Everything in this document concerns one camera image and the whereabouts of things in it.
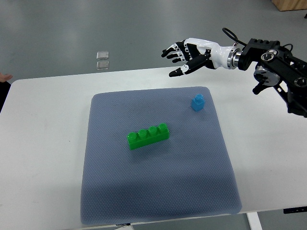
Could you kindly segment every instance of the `blue toy block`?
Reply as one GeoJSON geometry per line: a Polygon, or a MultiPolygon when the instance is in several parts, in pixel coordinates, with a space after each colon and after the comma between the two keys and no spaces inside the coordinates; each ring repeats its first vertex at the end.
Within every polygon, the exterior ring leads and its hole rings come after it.
{"type": "Polygon", "coordinates": [[[203,109],[205,106],[205,100],[203,98],[203,95],[197,94],[195,98],[192,99],[191,107],[196,112],[203,109]]]}

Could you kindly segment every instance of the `gray mat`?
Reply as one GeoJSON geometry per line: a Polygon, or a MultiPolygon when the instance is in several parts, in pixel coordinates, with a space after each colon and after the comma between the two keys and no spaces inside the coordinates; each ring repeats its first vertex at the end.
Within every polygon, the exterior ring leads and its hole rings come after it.
{"type": "Polygon", "coordinates": [[[97,94],[92,99],[81,194],[83,224],[236,214],[234,172],[205,87],[97,94]],[[201,93],[205,108],[191,100],[201,93]],[[126,135],[166,123],[170,138],[129,150],[126,135]]]}

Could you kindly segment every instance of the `robotic hand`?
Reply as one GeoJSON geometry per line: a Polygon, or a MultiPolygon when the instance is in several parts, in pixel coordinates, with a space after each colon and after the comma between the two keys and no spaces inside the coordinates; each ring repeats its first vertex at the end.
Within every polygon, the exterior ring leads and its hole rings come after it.
{"type": "Polygon", "coordinates": [[[234,69],[232,59],[240,51],[236,46],[237,43],[233,46],[222,47],[216,42],[188,38],[181,42],[176,42],[168,49],[163,50],[161,56],[163,58],[166,56],[167,59],[175,58],[173,63],[188,61],[185,65],[169,74],[170,77],[175,77],[192,73],[203,66],[210,69],[217,69],[218,67],[234,69]]]}
{"type": "Polygon", "coordinates": [[[189,74],[203,66],[210,69],[238,67],[245,71],[251,62],[256,61],[254,77],[259,83],[253,89],[254,94],[273,87],[286,102],[288,113],[307,117],[307,63],[292,55],[293,45],[281,46],[279,41],[257,39],[250,39],[245,44],[227,28],[223,28],[223,32],[235,41],[233,46],[223,47],[215,42],[189,38],[163,50],[163,58],[175,58],[174,63],[187,61],[182,67],[170,72],[169,76],[189,74]],[[237,47],[238,43],[244,46],[242,51],[237,47]],[[288,92],[280,86],[283,81],[287,84],[288,92]]]}

